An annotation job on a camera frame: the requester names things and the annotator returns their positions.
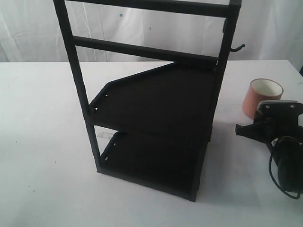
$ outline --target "black cable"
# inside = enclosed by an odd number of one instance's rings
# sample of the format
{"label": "black cable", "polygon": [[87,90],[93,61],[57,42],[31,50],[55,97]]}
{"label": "black cable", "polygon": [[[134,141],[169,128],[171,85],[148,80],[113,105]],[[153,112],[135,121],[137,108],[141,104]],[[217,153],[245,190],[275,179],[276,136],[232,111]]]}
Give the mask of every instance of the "black cable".
{"label": "black cable", "polygon": [[271,172],[271,163],[273,161],[273,157],[274,157],[274,153],[276,152],[276,149],[272,149],[272,152],[270,154],[270,158],[269,158],[269,165],[268,165],[268,169],[269,169],[269,175],[271,177],[271,179],[273,180],[274,184],[277,186],[277,188],[283,192],[285,195],[287,195],[289,198],[292,198],[294,200],[298,200],[301,196],[301,192],[298,192],[297,196],[293,196],[291,194],[289,194],[288,192],[286,192],[285,190],[283,190],[283,188],[277,183],[277,181],[275,180],[272,172]]}

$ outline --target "orange cup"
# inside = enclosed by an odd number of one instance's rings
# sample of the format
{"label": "orange cup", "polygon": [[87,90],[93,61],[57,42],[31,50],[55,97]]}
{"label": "orange cup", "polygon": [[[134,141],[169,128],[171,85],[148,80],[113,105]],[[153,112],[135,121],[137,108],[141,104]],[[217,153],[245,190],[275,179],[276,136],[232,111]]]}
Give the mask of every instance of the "orange cup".
{"label": "orange cup", "polygon": [[258,104],[264,100],[280,100],[284,90],[281,85],[270,79],[254,79],[250,83],[243,102],[243,112],[254,119]]}

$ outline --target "shelf unit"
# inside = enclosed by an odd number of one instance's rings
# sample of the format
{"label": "shelf unit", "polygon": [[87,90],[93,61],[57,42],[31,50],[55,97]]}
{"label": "shelf unit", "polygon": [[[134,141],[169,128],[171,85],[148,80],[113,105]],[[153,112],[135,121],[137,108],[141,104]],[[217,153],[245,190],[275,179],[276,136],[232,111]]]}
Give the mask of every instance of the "shelf unit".
{"label": "shelf unit", "polygon": [[[195,201],[241,0],[73,0],[224,17],[218,58],[73,36],[65,1],[53,1],[97,171]],[[89,103],[76,46],[174,63],[111,81]],[[118,131],[102,154],[94,125]]]}

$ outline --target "white fabric backdrop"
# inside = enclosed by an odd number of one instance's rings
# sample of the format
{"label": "white fabric backdrop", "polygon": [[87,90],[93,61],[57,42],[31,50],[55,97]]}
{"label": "white fabric backdrop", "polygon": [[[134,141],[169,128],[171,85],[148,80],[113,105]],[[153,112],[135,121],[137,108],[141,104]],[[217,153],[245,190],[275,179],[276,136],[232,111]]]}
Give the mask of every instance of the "white fabric backdrop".
{"label": "white fabric backdrop", "polygon": [[[228,4],[228,0],[196,0]],[[66,2],[75,35],[218,56],[224,19]],[[231,60],[303,65],[303,0],[242,0]],[[78,48],[80,61],[142,61]],[[0,0],[0,61],[67,61],[52,0]]]}

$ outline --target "white tabletop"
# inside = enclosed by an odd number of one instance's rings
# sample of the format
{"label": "white tabletop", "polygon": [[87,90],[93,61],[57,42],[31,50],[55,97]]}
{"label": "white tabletop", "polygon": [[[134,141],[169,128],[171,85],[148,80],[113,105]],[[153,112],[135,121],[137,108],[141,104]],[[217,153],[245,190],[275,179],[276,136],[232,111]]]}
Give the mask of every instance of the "white tabletop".
{"label": "white tabletop", "polygon": [[[108,81],[163,64],[82,63],[89,100]],[[303,102],[303,78],[288,61],[228,62],[193,203],[96,172],[67,62],[0,63],[0,226],[302,226],[303,199],[273,184],[267,147],[234,132],[251,123],[241,104],[255,78]],[[98,141],[102,151],[109,140]]]}

